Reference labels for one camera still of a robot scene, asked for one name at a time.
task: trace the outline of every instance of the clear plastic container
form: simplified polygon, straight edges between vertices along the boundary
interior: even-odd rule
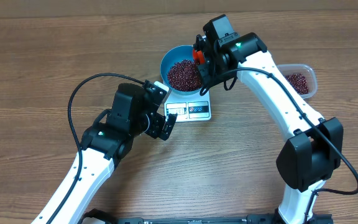
[[[300,96],[303,99],[311,98],[317,92],[317,79],[316,74],[314,74],[313,69],[305,64],[285,64],[277,65],[279,71],[283,76],[292,75],[294,73],[300,73],[306,78],[308,85],[309,93],[301,94]]]

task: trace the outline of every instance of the orange object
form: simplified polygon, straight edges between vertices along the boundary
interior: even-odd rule
[[[193,59],[194,59],[194,61],[197,61],[200,64],[205,63],[204,55],[203,55],[202,51],[200,51],[200,50],[196,51],[195,49],[193,49]]]

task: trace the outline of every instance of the wooden table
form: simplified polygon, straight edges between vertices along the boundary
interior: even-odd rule
[[[88,76],[116,72],[159,80],[165,52],[192,44],[218,14],[97,16],[0,20],[0,223],[29,223],[73,162],[67,102]],[[240,34],[257,33],[277,64],[306,63],[318,79],[309,104],[342,122],[343,152],[358,170],[358,11],[228,14]],[[123,80],[100,78],[76,95],[81,134],[111,107]],[[252,92],[238,83],[211,90],[213,118],[181,123],[164,142],[143,135],[88,209],[117,217],[221,217],[273,212],[284,181],[275,160],[278,128]],[[328,187],[352,190],[347,167]],[[358,223],[358,195],[323,193],[315,212]]]

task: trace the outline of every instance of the black and white robotic arm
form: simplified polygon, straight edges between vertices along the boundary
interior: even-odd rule
[[[258,97],[285,141],[276,160],[286,182],[280,206],[273,215],[248,215],[239,222],[332,223],[330,215],[313,215],[314,196],[319,191],[358,193],[358,175],[341,154],[341,123],[336,118],[325,120],[302,99],[277,69],[272,55],[256,34],[240,36],[225,15],[209,21],[203,30],[205,35],[197,35],[193,46],[203,83],[200,94],[222,82],[225,89],[230,90],[239,80]],[[230,79],[233,81],[228,88],[226,82]],[[142,86],[120,84],[112,109],[100,114],[84,132],[81,150],[70,171],[33,224],[77,224],[93,195],[130,151],[137,135],[145,132],[153,138],[167,140],[176,116],[170,114],[166,119],[157,109],[168,95],[169,88],[159,82],[146,81]],[[107,116],[106,123],[101,123],[104,116]],[[357,189],[353,192],[322,189],[341,160],[355,175]],[[98,219],[87,222],[98,223]]]

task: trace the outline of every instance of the blue bowl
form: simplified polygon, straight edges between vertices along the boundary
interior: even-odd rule
[[[172,88],[172,86],[169,84],[168,82],[168,72],[171,69],[171,67],[177,63],[177,62],[181,62],[182,60],[193,60],[193,46],[191,45],[182,45],[182,46],[178,46],[175,47],[174,49],[171,49],[170,51],[168,51],[164,58],[161,61],[161,67],[160,67],[160,71],[161,71],[161,77],[162,80],[164,81],[164,83],[166,83],[169,88],[172,90],[172,92],[179,94],[179,95],[193,95],[195,93],[199,93],[200,89],[195,90],[195,91],[179,91],[176,90],[174,88]]]

